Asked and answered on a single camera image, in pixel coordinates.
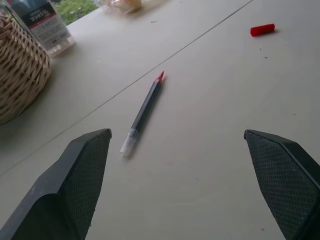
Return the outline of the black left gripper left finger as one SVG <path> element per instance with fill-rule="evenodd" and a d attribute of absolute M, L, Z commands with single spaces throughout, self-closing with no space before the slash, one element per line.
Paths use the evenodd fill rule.
<path fill-rule="evenodd" d="M 112 131 L 72 140 L 0 230 L 2 240 L 84 240 L 101 193 Z"/>

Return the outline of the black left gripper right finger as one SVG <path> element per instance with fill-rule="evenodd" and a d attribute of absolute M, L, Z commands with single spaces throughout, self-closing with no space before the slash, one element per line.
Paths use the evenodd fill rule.
<path fill-rule="evenodd" d="M 295 141 L 244 132 L 260 191 L 287 240 L 320 238 L 320 166 Z"/>

